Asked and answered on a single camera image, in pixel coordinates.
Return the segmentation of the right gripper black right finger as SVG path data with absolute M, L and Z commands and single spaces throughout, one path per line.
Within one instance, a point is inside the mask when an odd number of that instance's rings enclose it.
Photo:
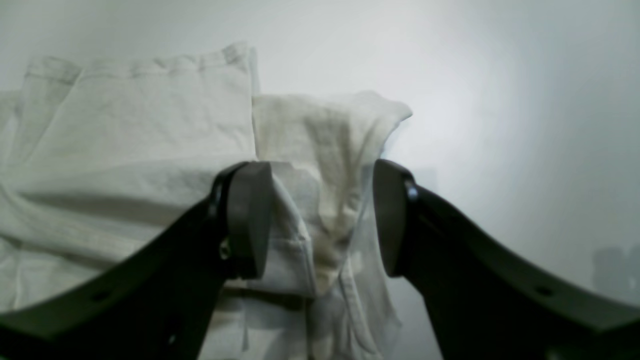
M 411 171 L 378 159 L 386 274 L 421 294 L 444 360 L 637 360 L 639 308 L 562 280 L 503 246 Z

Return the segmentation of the side right gripper black left finger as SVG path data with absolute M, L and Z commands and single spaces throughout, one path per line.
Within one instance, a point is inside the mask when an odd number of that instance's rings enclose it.
M 220 171 L 208 197 L 105 273 L 1 315 L 3 360 L 196 360 L 228 280 L 258 280 L 269 248 L 269 162 Z

